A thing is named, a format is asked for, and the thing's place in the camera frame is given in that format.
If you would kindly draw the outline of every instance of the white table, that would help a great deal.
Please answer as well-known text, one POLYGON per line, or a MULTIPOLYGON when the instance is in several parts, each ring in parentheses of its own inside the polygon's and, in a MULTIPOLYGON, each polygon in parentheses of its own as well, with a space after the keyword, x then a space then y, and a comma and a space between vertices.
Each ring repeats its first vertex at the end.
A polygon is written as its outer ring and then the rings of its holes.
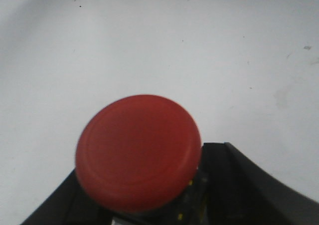
POLYGON ((90 118, 175 100, 203 142, 232 142, 319 201, 319 0, 0 0, 0 224, 74 167, 90 118))

